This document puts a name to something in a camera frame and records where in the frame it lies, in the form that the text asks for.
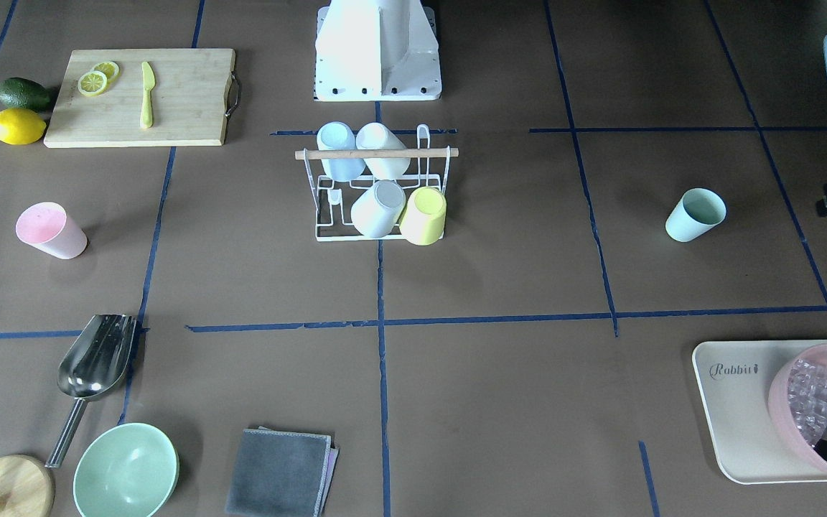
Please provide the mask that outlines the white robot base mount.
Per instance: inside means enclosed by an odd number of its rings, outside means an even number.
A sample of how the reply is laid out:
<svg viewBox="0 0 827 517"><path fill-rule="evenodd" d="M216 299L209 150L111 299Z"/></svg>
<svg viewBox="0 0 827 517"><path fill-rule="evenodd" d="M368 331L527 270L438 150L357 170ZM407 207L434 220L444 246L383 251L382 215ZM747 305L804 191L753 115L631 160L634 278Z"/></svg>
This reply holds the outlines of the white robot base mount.
<svg viewBox="0 0 827 517"><path fill-rule="evenodd" d="M314 46L316 101L442 95L436 13L420 1L332 1L317 12Z"/></svg>

